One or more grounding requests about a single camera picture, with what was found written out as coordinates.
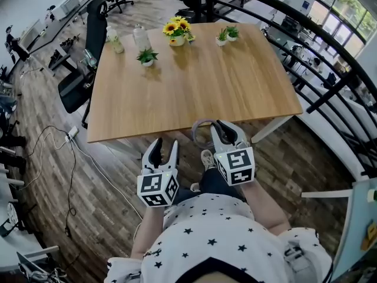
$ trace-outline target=white cable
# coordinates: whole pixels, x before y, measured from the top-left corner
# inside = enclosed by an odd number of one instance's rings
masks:
[[[39,157],[39,163],[40,163],[39,173],[38,173],[38,175],[37,175],[36,178],[32,179],[32,180],[31,180],[26,186],[24,186],[24,187],[21,188],[20,190],[24,190],[24,189],[26,189],[26,188],[27,188],[32,182],[36,181],[36,180],[40,177],[40,175],[41,175],[41,173],[42,173],[42,152],[43,152],[43,147],[44,147],[44,144],[45,144],[46,138],[47,138],[49,135],[51,135],[52,140],[54,141],[54,147],[55,147],[55,149],[60,150],[60,149],[66,144],[66,142],[63,142],[63,144],[62,144],[60,147],[57,147],[57,144],[55,143],[55,139],[54,139],[54,136],[52,135],[52,132],[49,132],[49,133],[45,136],[45,138],[43,139],[43,142],[42,142],[41,155],[40,155],[40,157]]]
[[[91,161],[93,162],[93,164],[94,164],[94,166],[95,166],[95,168],[102,174],[102,176],[107,180],[107,182],[115,189],[115,190],[117,190],[122,196],[123,196],[123,198],[125,199],[125,201],[127,201],[127,203],[134,209],[134,211],[135,211],[135,213],[140,217],[140,219],[141,220],[143,220],[143,218],[141,217],[141,215],[139,214],[139,212],[137,211],[137,209],[133,206],[133,204],[126,198],[126,196],[123,194],[123,192],[121,191],[121,190],[119,190],[116,186],[114,186],[111,182],[110,182],[110,180],[108,180],[108,178],[106,177],[106,175],[105,174],[103,174],[103,172],[97,167],[97,165],[96,165],[96,163],[102,168],[102,170],[104,171],[104,172],[106,172],[105,170],[104,170],[104,168],[90,155],[90,153],[89,153],[89,155],[88,154],[86,154],[84,151],[82,151],[79,147],[78,147],[78,145],[76,144],[76,141],[74,140],[74,139],[71,139],[72,140],[72,142],[73,142],[73,144],[76,146],[76,148],[83,154],[83,155],[85,155],[85,156],[87,156],[87,157],[89,157],[90,159],[91,159]]]

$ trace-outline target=small green plant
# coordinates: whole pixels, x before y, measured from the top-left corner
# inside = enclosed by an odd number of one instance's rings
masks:
[[[217,36],[217,39],[219,39],[219,41],[225,41],[227,34],[228,32],[226,31],[226,29],[221,29],[219,35]]]
[[[240,31],[235,26],[227,26],[226,31],[228,32],[228,35],[232,38],[238,38]]]
[[[148,50],[141,51],[136,60],[139,60],[143,64],[149,62],[150,60],[157,60],[157,55],[158,53],[153,52],[153,49],[150,48]]]

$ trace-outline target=white cube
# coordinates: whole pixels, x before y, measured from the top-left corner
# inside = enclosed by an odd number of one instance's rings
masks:
[[[221,175],[229,186],[254,180],[255,162],[253,148],[216,153],[214,159]]]
[[[172,171],[137,176],[137,196],[150,207],[170,206],[179,184]]]

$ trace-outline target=potted plant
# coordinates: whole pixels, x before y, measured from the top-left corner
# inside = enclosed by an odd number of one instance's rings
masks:
[[[228,32],[227,39],[230,42],[237,40],[237,38],[239,37],[240,32],[236,26],[227,26],[226,31]]]
[[[218,36],[216,37],[216,44],[218,46],[224,46],[227,42],[226,37],[227,37],[227,31],[226,29],[222,29],[220,33],[218,34]]]
[[[141,51],[136,60],[139,60],[141,65],[149,67],[153,64],[153,60],[157,60],[156,55],[158,55],[158,53],[154,52],[153,49],[150,48],[148,50]]]
[[[171,46],[182,46],[185,38],[189,43],[192,43],[195,39],[195,36],[191,33],[190,23],[180,16],[170,18],[170,21],[163,28],[163,33],[169,37]]]

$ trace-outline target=railing post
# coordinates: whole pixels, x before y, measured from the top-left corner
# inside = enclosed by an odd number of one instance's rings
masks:
[[[206,2],[207,2],[207,22],[212,22],[213,21],[214,1],[213,0],[206,0]]]
[[[357,78],[357,76],[352,72],[348,72],[344,77],[340,79],[333,87],[330,88],[323,96],[321,96],[318,100],[316,100],[313,105],[311,105],[306,112],[312,113],[313,111],[317,110],[320,106],[325,104],[330,98],[332,98],[336,93],[338,93],[345,85],[349,84],[353,79]]]
[[[201,21],[201,0],[196,1],[195,5],[195,23],[200,23]]]

